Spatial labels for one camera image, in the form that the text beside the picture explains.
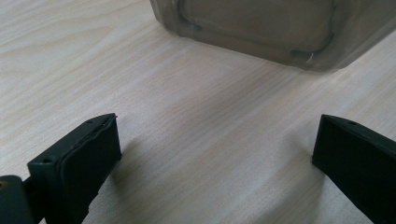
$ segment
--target light wood surface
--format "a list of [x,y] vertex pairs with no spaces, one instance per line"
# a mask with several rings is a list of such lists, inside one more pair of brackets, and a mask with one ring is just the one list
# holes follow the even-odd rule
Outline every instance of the light wood surface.
[[370,223],[311,164],[321,114],[396,139],[396,34],[319,74],[166,32],[148,0],[0,2],[0,175],[114,112],[84,223]]

